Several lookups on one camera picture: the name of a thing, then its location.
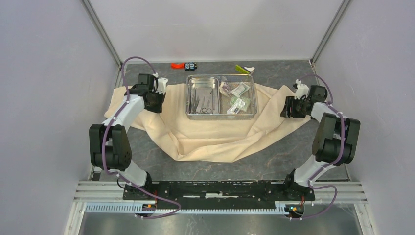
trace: gray marble surface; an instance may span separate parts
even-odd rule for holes
[[[200,62],[195,71],[172,69],[169,63],[154,64],[160,76],[168,78],[168,84],[185,83],[191,74],[236,73],[235,64],[255,67],[254,81],[258,84],[280,88],[289,86],[305,74],[313,73],[308,61],[249,61],[249,62]],[[152,73],[146,64],[129,64],[126,78],[129,85],[137,82],[139,73]],[[316,84],[314,78],[304,80]],[[164,153],[146,132],[130,128],[128,138],[133,161],[148,171],[153,180],[283,180],[292,169],[300,167],[311,155],[318,122],[309,121],[295,132],[269,147],[234,163],[211,163],[203,161],[178,162]],[[105,174],[100,180],[115,180]],[[347,179],[344,166],[328,171],[321,179]]]

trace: black object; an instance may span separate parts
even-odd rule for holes
[[[93,124],[90,127],[91,164],[102,169],[104,168],[102,165],[102,144],[105,128],[104,124]],[[125,171],[131,162],[131,147],[124,126],[111,126],[105,141],[109,139],[113,139],[113,145],[105,146],[107,168]]]
[[[350,163],[356,152],[357,139],[359,136],[360,121],[352,118],[345,119],[345,147],[340,161],[335,166]],[[334,114],[324,113],[314,137],[312,153],[316,161],[330,163],[337,159],[340,152],[340,139],[334,138],[334,134],[340,136],[340,118]]]
[[[325,87],[310,86],[307,97],[303,96],[301,99],[295,99],[294,96],[287,96],[280,116],[285,118],[305,118],[306,115],[311,114],[314,103],[324,102],[326,98],[327,90]]]
[[[197,69],[197,64],[194,62],[189,62],[184,64],[184,70],[185,71],[194,71]]]
[[[99,178],[101,178],[101,172],[92,173],[91,181],[99,181]]]
[[[288,218],[301,218],[304,214],[304,205],[285,205],[284,211],[289,212],[289,214],[286,215]]]
[[[153,113],[161,113],[165,94],[157,93],[159,86],[158,79],[151,74],[140,73],[138,75],[138,83],[129,89],[130,94],[142,96],[144,99],[144,108]]]
[[[335,166],[350,163],[356,152],[357,139],[359,136],[360,121],[352,118],[345,120],[345,146],[343,155]],[[334,114],[324,113],[314,137],[312,154],[316,156],[317,162],[330,163],[337,159],[340,153],[341,140],[335,138],[341,136],[341,121]],[[304,187],[294,181],[295,169],[285,177],[285,195],[298,198],[312,192],[309,187]]]
[[[153,187],[153,181],[151,180],[150,174],[147,172],[147,178],[145,180],[145,184],[141,186],[144,190],[149,193],[155,194],[155,189]],[[147,200],[152,199],[153,197],[150,195],[145,194],[138,188],[130,185],[125,185],[124,187],[124,194],[122,196],[123,200]]]
[[[312,194],[314,196],[314,191],[313,189],[309,188],[309,187],[304,187],[301,186],[299,184],[297,184],[294,181],[294,173],[295,173],[295,169],[293,171],[291,171],[290,174],[288,174],[285,177],[284,180],[284,195],[287,196],[288,198],[290,198],[291,200],[296,199],[298,201],[298,199],[301,200],[302,196],[305,196],[306,198],[309,197],[310,194]]]
[[[153,182],[153,192],[158,196],[177,201],[183,210],[189,209],[275,209],[275,201],[301,201],[288,197],[285,187],[278,181],[160,181]],[[124,191],[124,200],[140,200],[137,189]],[[211,197],[237,196],[229,198]],[[305,200],[314,201],[314,192]],[[157,209],[176,209],[176,205],[158,200]]]
[[[139,95],[143,97],[144,108],[153,113],[161,113],[165,94],[157,93],[158,79],[151,74],[138,75],[138,82],[129,89],[130,95]],[[91,164],[99,168],[102,165],[102,144],[113,140],[113,145],[105,146],[105,158],[108,169],[117,169],[125,171],[131,163],[131,147],[127,138],[125,127],[121,125],[111,126],[107,139],[104,141],[104,124],[94,124],[90,127],[90,154]]]
[[[119,184],[119,178],[117,179],[117,185],[118,185],[118,187],[120,187],[120,188],[122,188],[122,189],[125,189],[125,187],[123,187],[123,186],[121,186],[121,185]]]

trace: metal frame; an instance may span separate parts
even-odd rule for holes
[[[311,64],[314,64],[318,58],[320,57],[322,50],[324,49],[325,45],[327,44],[328,40],[330,39],[334,29],[337,27],[340,19],[342,18],[344,12],[346,11],[347,7],[349,6],[352,0],[343,0],[340,4],[339,9],[337,10],[336,14],[334,15],[333,20],[331,21],[327,31],[325,32],[323,39],[321,40],[319,46],[317,47],[316,52],[314,52],[313,57],[310,60]]]
[[[98,15],[96,14],[91,1],[90,0],[81,0],[82,4],[85,7],[85,10],[87,11],[88,15],[91,18],[92,23],[94,24],[96,30],[98,31],[99,35],[101,36],[102,40],[104,41],[105,45],[107,46],[108,50],[111,53],[111,56],[113,57],[115,63],[118,65],[119,68],[121,68],[122,61],[120,56],[118,55],[114,45],[112,44],[110,38],[108,37],[107,32],[105,31],[104,27],[102,26],[101,21],[99,20]]]
[[[315,182],[315,186],[335,185],[338,189],[335,204],[354,204],[357,218],[363,235],[375,235],[370,220],[370,210],[366,195],[360,182]],[[140,212],[142,204],[154,204],[154,200],[124,201],[122,199],[123,189],[114,181],[80,181],[73,200],[67,226],[64,235],[79,234],[81,223],[85,212],[111,212],[111,213],[133,213]],[[306,202],[307,204],[328,204],[333,198],[333,190],[330,188],[315,191],[316,200]],[[198,211],[188,210],[181,213],[186,214],[283,214],[280,211],[285,204],[296,204],[300,202],[279,201],[276,210],[239,210],[239,211]]]

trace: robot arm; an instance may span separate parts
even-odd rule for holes
[[[105,140],[107,143],[105,159],[108,170],[110,172],[122,172],[125,178],[138,186],[144,186],[146,183],[151,182],[149,174],[131,161],[132,152],[127,138],[127,131],[142,110],[146,109],[154,113],[161,113],[166,85],[166,78],[157,78],[150,74],[139,74],[138,83],[129,89],[129,100],[127,101],[126,93],[122,104],[111,117],[102,122],[102,124],[94,124],[90,127],[90,151],[93,166],[103,169],[102,144],[104,142],[104,131],[114,116],[117,116],[111,124],[107,139]]]
[[[338,158],[340,153],[340,117],[327,104],[323,103],[327,98],[325,87],[311,86],[308,89],[298,80],[294,87],[298,88],[296,94],[286,97],[285,106],[280,115],[286,118],[304,118],[306,115],[310,115],[312,119],[320,123],[314,137],[312,155],[301,167],[288,174],[284,181],[287,195],[299,198],[312,192],[310,186],[325,172],[353,160],[360,121],[343,116],[345,122],[343,153],[338,162],[329,165]]]

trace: yellow object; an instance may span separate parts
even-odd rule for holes
[[[244,69],[242,66],[240,65],[236,65],[235,66],[236,71],[242,73],[242,74],[250,74],[250,72],[246,69]]]
[[[184,113],[186,84],[178,84],[167,86],[161,114],[144,110],[131,127],[147,131],[154,143],[177,161],[235,162],[277,142],[310,120],[279,116],[285,97],[294,95],[288,87],[255,87],[258,113],[251,120],[189,120]],[[114,90],[105,117],[117,110],[124,93],[125,87]]]

